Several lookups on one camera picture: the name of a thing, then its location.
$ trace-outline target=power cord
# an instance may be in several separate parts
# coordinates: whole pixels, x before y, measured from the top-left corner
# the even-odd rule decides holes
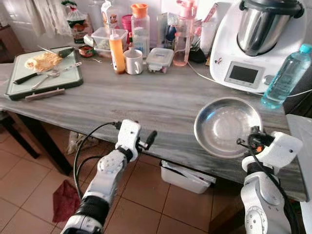
[[[299,228],[297,216],[296,216],[295,212],[293,211],[292,205],[290,204],[290,201],[289,201],[284,189],[280,186],[279,182],[276,181],[276,179],[262,166],[259,159],[255,156],[255,154],[253,152],[253,149],[251,147],[252,137],[253,137],[253,135],[249,135],[249,137],[248,137],[249,151],[250,151],[251,155],[253,156],[253,158],[255,159],[258,167],[267,175],[267,177],[274,183],[274,185],[278,188],[279,192],[283,195],[283,198],[285,200],[284,211],[285,211],[285,215],[286,215],[286,217],[290,223],[292,234],[300,234],[300,228]]]
[[[202,75],[201,73],[199,73],[197,70],[195,70],[195,68],[194,68],[189,62],[187,62],[187,64],[189,65],[189,67],[190,67],[198,76],[203,77],[204,79],[207,79],[207,80],[212,81],[212,82],[214,82],[214,83],[218,83],[218,82],[216,82],[214,79],[211,79],[211,78],[206,77],[206,76]],[[295,97],[295,96],[298,96],[298,95],[302,95],[302,94],[305,94],[305,93],[308,93],[308,92],[311,92],[311,91],[312,91],[312,89],[307,90],[307,91],[304,91],[304,92],[301,92],[301,93],[298,93],[298,94],[289,95],[289,96],[287,96],[287,97],[288,97],[288,98],[292,98],[292,97]],[[259,95],[259,96],[263,96],[263,94],[254,93],[254,92],[248,92],[248,93],[255,94],[255,95]]]
[[[99,128],[104,127],[104,126],[106,126],[106,125],[113,125],[113,126],[116,127],[116,129],[119,130],[120,127],[121,127],[121,122],[120,122],[120,121],[119,121],[119,122],[107,122],[107,123],[104,123],[104,124],[102,124],[102,125],[96,127],[94,130],[92,130],[92,131],[83,139],[83,141],[82,141],[81,144],[79,145],[78,150],[77,150],[77,152],[76,152],[75,161],[74,161],[74,181],[75,181],[75,186],[76,186],[76,189],[77,189],[77,192],[78,192],[78,195],[79,195],[79,198],[80,198],[80,199],[82,199],[82,192],[81,192],[81,189],[80,189],[79,179],[78,179],[78,177],[79,177],[79,172],[80,172],[80,170],[81,170],[83,164],[84,164],[86,161],[88,161],[89,159],[91,159],[91,157],[86,158],[86,159],[80,164],[79,169],[77,170],[77,163],[78,163],[78,158],[79,158],[79,156],[80,156],[81,149],[82,149],[82,147],[83,147],[83,144],[85,143],[85,141],[87,140],[87,138],[88,138],[89,136],[91,136],[91,135],[92,135],[96,130],[98,130]]]

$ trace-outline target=gray marble countertop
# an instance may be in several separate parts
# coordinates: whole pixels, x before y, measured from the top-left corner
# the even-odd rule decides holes
[[[256,108],[267,132],[289,134],[283,109],[268,110],[260,105],[260,97],[230,89],[196,75],[189,66],[168,69],[167,74],[139,76],[115,75],[109,60],[97,63],[80,58],[84,84],[66,90],[65,95],[27,102],[10,101],[3,95],[0,105],[5,110],[87,134],[98,125],[125,118],[142,125],[142,139],[152,130],[158,131],[149,154],[211,175],[243,183],[246,173],[242,157],[222,159],[209,155],[193,134],[199,110],[216,98],[237,97]],[[12,64],[0,64],[0,94],[6,89]],[[203,75],[210,76],[208,67],[195,65]],[[99,130],[95,137],[116,142],[113,127]],[[305,188],[297,160],[283,168],[279,177],[286,193],[299,201],[306,200]]]

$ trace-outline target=pink bottle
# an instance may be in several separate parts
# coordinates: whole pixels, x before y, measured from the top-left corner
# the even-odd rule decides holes
[[[195,0],[177,0],[180,7],[178,24],[175,25],[175,51],[173,63],[175,66],[185,66],[189,59],[194,19],[197,12]]]

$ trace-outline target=red cloth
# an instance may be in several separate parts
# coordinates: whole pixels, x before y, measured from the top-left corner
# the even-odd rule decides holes
[[[53,193],[53,222],[67,221],[79,207],[80,199],[76,189],[64,180]]]

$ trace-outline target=blue bottle cap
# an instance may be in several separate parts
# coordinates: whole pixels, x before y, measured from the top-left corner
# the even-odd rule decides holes
[[[299,51],[301,53],[309,54],[312,50],[312,45],[309,44],[302,44]]]

